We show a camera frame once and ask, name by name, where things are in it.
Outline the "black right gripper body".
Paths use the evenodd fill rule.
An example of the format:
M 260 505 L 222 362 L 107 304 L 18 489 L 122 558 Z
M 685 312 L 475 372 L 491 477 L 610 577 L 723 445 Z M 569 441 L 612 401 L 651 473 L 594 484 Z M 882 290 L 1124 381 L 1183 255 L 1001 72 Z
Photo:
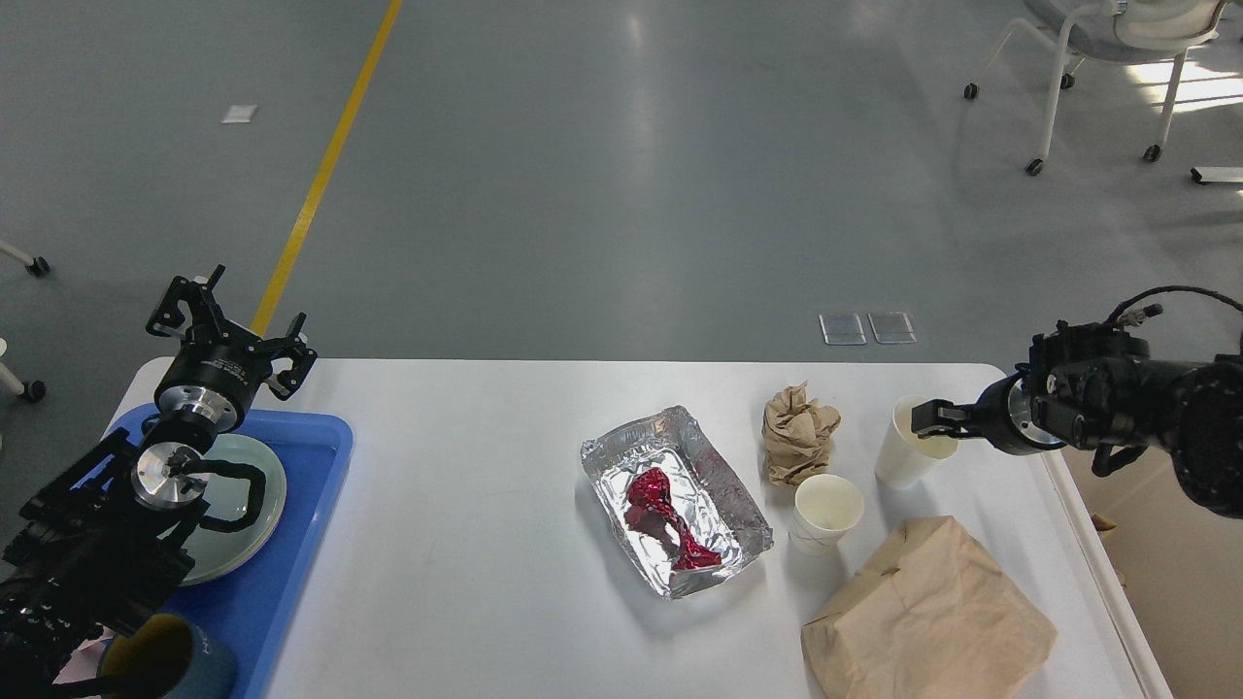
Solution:
M 1022 376 L 1009 376 L 983 391 L 971 408 L 971 435 L 1017 456 L 1065 447 L 1035 424 Z

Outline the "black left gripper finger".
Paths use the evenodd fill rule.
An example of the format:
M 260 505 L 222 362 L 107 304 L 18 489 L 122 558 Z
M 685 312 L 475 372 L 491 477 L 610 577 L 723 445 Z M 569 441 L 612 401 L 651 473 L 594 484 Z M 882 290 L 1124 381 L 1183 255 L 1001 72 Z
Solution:
M 288 400 L 305 384 L 317 361 L 303 333 L 307 313 L 297 313 L 283 336 L 249 345 L 254 381 L 267 386 L 278 400 Z
M 242 345 L 244 328 L 222 313 L 214 290 L 225 266 L 218 265 L 210 276 L 175 276 L 147 318 L 145 332 L 155 337 L 178 338 L 189 345 Z

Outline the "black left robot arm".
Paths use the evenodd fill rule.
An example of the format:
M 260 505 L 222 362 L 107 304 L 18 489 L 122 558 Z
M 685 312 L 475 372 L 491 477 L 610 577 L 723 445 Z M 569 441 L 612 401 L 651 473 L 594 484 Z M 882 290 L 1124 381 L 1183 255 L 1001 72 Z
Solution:
M 291 398 L 317 359 L 298 313 L 262 338 L 222 313 L 209 279 L 175 276 L 145 330 L 181 348 L 157 386 L 155 415 L 138 442 L 107 434 L 21 507 L 26 526 L 4 549 L 2 695 L 80 698 L 109 692 L 157 697 L 152 670 L 67 682 L 56 677 L 101 631 L 135 633 L 191 571 L 185 544 L 199 529 L 236 534 L 259 522 L 266 475 L 213 459 L 218 437 L 242 425 L 268 386 Z

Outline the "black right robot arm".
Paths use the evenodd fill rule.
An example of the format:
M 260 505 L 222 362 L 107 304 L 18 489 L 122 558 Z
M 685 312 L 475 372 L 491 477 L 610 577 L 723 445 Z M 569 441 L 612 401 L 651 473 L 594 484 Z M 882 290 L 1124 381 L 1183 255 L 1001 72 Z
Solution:
M 1132 328 L 1161 313 L 1158 289 L 1119 302 L 1101 322 L 1060 321 L 1030 338 L 1028 359 L 971 404 L 926 400 L 907 412 L 921 442 L 983 439 L 1012 455 L 1093 451 L 1110 478 L 1150 448 L 1171 456 L 1185 495 L 1242 516 L 1242 359 L 1158 361 Z

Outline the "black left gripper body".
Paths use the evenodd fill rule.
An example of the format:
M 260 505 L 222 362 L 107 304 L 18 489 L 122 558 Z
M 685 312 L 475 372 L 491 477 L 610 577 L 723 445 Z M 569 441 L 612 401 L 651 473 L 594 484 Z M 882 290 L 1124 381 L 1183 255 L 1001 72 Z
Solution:
M 234 345 L 185 345 L 154 393 L 163 413 L 189 409 L 215 433 L 242 424 L 261 386 L 272 376 L 270 361 Z

